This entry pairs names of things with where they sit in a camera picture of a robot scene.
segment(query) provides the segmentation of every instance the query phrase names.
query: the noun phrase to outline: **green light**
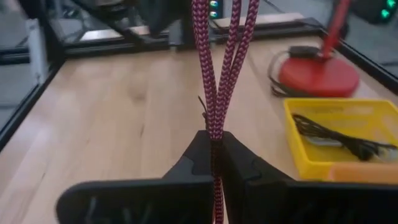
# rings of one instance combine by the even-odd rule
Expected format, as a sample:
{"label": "green light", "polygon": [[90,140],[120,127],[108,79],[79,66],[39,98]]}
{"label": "green light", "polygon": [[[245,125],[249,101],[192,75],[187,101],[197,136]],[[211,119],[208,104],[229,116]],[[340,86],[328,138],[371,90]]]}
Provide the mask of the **green light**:
{"label": "green light", "polygon": [[217,12],[210,12],[211,17],[217,17]]}
{"label": "green light", "polygon": [[218,2],[217,1],[211,1],[210,5],[213,6],[213,7],[217,7],[218,6]]}
{"label": "green light", "polygon": [[394,8],[396,6],[395,0],[387,0],[387,6],[390,9]]}
{"label": "green light", "polygon": [[381,18],[382,19],[387,19],[388,17],[390,17],[390,12],[388,10],[383,9],[381,11]]}

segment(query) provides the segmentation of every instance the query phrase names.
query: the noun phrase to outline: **red lamp arm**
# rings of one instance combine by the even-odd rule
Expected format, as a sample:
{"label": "red lamp arm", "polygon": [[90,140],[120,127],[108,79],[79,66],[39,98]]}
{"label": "red lamp arm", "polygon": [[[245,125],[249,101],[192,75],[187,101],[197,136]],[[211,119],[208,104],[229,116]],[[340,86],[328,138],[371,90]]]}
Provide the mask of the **red lamp arm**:
{"label": "red lamp arm", "polygon": [[340,30],[345,22],[350,2],[351,0],[340,0],[339,5],[337,5],[333,20],[329,27],[329,35],[323,39],[321,58],[330,58],[331,51],[337,46],[340,39]]}

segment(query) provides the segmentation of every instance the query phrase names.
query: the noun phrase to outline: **orange object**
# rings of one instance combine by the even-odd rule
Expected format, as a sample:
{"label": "orange object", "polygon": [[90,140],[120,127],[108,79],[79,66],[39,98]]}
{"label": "orange object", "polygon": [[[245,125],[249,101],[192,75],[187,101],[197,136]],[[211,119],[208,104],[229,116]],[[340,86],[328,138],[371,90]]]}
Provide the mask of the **orange object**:
{"label": "orange object", "polygon": [[398,164],[370,162],[339,162],[330,168],[332,182],[398,184]]}

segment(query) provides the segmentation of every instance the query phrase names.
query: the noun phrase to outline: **red lamp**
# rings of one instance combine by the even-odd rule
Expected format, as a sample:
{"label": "red lamp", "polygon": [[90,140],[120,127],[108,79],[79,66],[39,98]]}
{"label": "red lamp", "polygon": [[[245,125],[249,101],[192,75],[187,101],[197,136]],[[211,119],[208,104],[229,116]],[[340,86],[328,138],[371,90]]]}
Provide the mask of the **red lamp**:
{"label": "red lamp", "polygon": [[281,66],[281,84],[313,96],[349,97],[359,84],[356,70],[344,60],[333,56],[332,50],[339,43],[340,30],[348,13],[350,0],[341,0],[336,8],[323,40],[320,53],[314,58],[290,57]]}

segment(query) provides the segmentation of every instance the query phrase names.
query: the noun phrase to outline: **black power cord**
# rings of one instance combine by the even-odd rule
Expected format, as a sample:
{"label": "black power cord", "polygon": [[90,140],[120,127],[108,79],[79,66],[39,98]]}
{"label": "black power cord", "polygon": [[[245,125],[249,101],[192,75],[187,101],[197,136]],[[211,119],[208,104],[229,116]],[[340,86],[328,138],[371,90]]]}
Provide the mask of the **black power cord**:
{"label": "black power cord", "polygon": [[323,127],[302,115],[293,114],[292,116],[302,136],[338,141],[361,161],[368,161],[373,156],[383,156],[383,150],[389,152],[397,150],[397,146],[392,144],[354,138]]}
{"label": "black power cord", "polygon": [[317,96],[313,96],[309,93],[294,90],[280,82],[278,82],[272,74],[274,73],[275,65],[278,60],[285,54],[288,54],[289,57],[297,57],[297,58],[316,58],[319,49],[316,47],[310,46],[291,46],[288,50],[281,51],[276,53],[272,58],[268,66],[267,75],[269,80],[271,81],[271,93],[276,97],[311,97],[316,98]]}

